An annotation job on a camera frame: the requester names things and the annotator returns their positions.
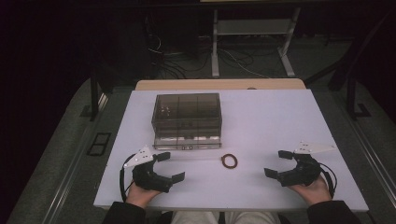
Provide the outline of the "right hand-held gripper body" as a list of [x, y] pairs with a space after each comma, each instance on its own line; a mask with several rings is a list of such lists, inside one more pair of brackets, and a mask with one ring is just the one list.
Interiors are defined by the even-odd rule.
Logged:
[[336, 150], [336, 146], [323, 145], [318, 143], [300, 142], [293, 152], [293, 160], [296, 160], [296, 167], [292, 170], [278, 173], [277, 181], [282, 187], [294, 185], [307, 185], [318, 179], [324, 174], [330, 188], [336, 187], [336, 176], [331, 168], [326, 168], [332, 173], [333, 177], [323, 169], [324, 164], [315, 160], [312, 155], [314, 153]]

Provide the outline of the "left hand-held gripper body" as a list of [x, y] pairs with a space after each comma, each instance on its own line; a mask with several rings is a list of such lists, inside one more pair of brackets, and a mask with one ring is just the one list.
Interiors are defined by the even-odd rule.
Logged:
[[173, 186], [172, 178], [154, 172], [156, 155], [149, 147], [144, 146], [125, 160], [123, 168], [133, 167], [133, 181], [138, 187], [168, 192]]

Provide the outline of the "clear plastic drawer box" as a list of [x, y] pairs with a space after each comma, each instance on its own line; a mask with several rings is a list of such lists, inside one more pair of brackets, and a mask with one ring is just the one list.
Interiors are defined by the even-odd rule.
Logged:
[[159, 94], [151, 124], [158, 150], [216, 149], [222, 146], [218, 93]]

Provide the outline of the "person's left hand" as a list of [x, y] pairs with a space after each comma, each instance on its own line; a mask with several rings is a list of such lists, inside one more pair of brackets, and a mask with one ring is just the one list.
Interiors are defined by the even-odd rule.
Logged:
[[146, 208], [149, 203], [159, 194], [159, 191], [142, 189], [133, 183], [129, 188], [125, 202], [141, 208]]

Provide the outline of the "person's right hand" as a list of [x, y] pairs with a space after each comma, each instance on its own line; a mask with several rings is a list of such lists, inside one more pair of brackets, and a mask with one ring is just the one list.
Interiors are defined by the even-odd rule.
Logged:
[[327, 183], [321, 175], [309, 186], [294, 185], [290, 186], [290, 189], [299, 194], [309, 206], [332, 199]]

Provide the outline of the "white table board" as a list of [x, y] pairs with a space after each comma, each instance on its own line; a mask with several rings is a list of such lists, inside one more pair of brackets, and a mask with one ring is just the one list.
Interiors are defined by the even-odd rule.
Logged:
[[[309, 90], [221, 91], [221, 143], [219, 149], [177, 150], [168, 161], [156, 163], [159, 175], [185, 173], [150, 203], [156, 210], [292, 211], [305, 207], [293, 191], [264, 174], [295, 167], [278, 157], [279, 150], [293, 151], [300, 142], [336, 146], [318, 104]], [[353, 176], [336, 150], [315, 154], [329, 166], [338, 185], [335, 199], [354, 211], [365, 211]]]

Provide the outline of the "black metal stand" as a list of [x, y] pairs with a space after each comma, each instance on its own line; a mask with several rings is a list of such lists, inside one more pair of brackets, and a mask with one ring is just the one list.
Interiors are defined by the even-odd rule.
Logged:
[[103, 92], [100, 90], [98, 76], [95, 72], [91, 72], [90, 76], [90, 98], [91, 103], [85, 105], [80, 113], [83, 118], [89, 118], [90, 121], [95, 121], [99, 114], [100, 105], [103, 102]]
[[368, 118], [371, 114], [366, 106], [356, 102], [356, 89], [357, 80], [352, 77], [347, 81], [346, 112], [353, 120], [357, 120], [358, 118]]

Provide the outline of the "wooden table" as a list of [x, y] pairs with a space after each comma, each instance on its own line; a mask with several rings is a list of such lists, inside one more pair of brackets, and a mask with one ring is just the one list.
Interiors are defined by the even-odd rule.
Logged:
[[305, 90], [299, 78], [164, 79], [140, 80], [137, 91], [189, 90]]

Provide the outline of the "white metal stand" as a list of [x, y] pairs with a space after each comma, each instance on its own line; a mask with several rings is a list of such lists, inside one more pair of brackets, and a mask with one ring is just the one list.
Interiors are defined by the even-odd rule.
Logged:
[[220, 20], [219, 12], [215, 9], [211, 52], [212, 77], [219, 77], [218, 37], [221, 35], [284, 35], [285, 41], [283, 46], [277, 49], [277, 53], [287, 77], [295, 77], [288, 58], [288, 49], [300, 12], [299, 7], [295, 8], [289, 19]]

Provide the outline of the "black floor frame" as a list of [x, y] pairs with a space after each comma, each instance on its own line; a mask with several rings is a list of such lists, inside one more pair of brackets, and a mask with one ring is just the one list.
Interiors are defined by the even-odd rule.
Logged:
[[108, 145], [111, 133], [97, 133], [87, 150], [89, 156], [102, 156]]

